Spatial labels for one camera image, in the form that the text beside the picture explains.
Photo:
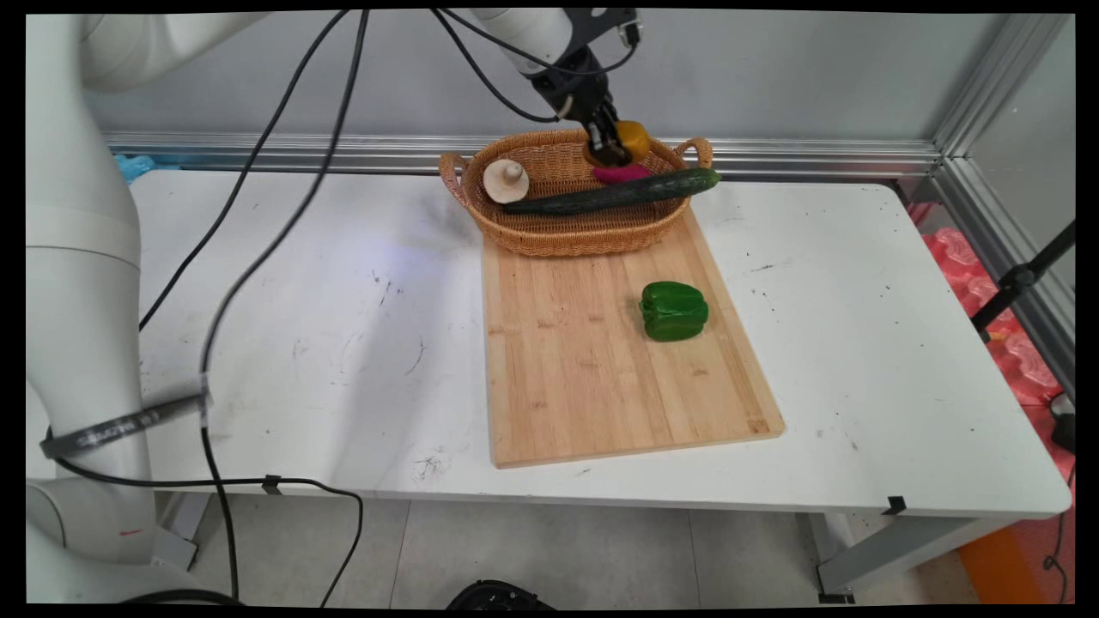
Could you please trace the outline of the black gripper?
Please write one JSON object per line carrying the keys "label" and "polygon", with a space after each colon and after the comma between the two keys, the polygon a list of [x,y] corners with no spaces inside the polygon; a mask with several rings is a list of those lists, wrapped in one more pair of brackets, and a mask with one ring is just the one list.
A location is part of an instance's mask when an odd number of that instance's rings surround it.
{"label": "black gripper", "polygon": [[633,155],[621,137],[609,78],[602,70],[592,48],[582,46],[530,81],[554,113],[585,126],[585,161],[593,167],[628,166]]}

